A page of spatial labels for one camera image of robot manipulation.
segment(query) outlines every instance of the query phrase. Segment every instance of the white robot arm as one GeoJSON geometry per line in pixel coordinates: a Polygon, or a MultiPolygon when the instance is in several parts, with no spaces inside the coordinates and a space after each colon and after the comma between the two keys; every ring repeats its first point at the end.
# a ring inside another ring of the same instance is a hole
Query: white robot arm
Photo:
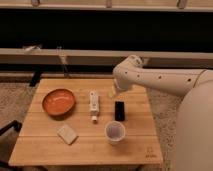
{"type": "Polygon", "coordinates": [[[213,71],[145,69],[143,59],[130,55],[114,70],[114,94],[138,84],[184,96],[177,117],[172,171],[213,170],[213,71]]]}
{"type": "Polygon", "coordinates": [[[130,55],[114,70],[116,92],[131,89],[132,84],[158,89],[178,96],[195,86],[213,80],[213,71],[204,69],[144,69],[143,59],[130,55]]]}

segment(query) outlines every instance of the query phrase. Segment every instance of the bowl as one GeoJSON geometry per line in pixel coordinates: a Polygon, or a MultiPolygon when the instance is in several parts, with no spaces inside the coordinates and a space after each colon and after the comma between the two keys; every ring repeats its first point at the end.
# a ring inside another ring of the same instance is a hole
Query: bowl
{"type": "Polygon", "coordinates": [[[42,101],[44,111],[51,116],[63,115],[75,105],[75,97],[70,90],[56,89],[49,92],[42,101]]]}

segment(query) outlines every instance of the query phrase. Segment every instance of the gray carpet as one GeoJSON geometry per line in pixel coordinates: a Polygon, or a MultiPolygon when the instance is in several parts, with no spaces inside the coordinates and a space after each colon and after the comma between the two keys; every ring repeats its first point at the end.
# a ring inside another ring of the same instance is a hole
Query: gray carpet
{"type": "MultiPolygon", "coordinates": [[[[0,82],[0,127],[13,119],[23,121],[36,88],[29,83],[0,82]]],[[[176,114],[181,99],[172,95],[148,89],[157,133],[159,136],[164,163],[162,166],[144,166],[143,171],[169,171],[175,136],[176,114]]],[[[0,160],[7,161],[12,152],[18,134],[10,130],[0,137],[0,160]]],[[[75,166],[75,167],[46,167],[50,171],[119,171],[134,170],[137,166],[75,166]]],[[[25,171],[37,171],[38,168],[26,167],[25,171]]]]}

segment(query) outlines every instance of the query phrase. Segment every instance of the black phone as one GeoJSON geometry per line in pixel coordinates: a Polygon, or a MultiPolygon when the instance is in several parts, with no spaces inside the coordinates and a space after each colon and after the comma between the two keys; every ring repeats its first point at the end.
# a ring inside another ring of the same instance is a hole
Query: black phone
{"type": "Polygon", "coordinates": [[[124,108],[124,102],[122,101],[115,102],[115,120],[116,121],[125,120],[125,108],[124,108]]]}

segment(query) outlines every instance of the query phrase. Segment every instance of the paper cup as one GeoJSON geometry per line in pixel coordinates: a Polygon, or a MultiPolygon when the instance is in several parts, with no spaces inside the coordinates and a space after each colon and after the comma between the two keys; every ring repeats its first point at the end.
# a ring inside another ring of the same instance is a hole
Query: paper cup
{"type": "Polygon", "coordinates": [[[105,135],[110,144],[116,145],[125,137],[125,127],[122,123],[111,121],[106,124],[105,135]]]}

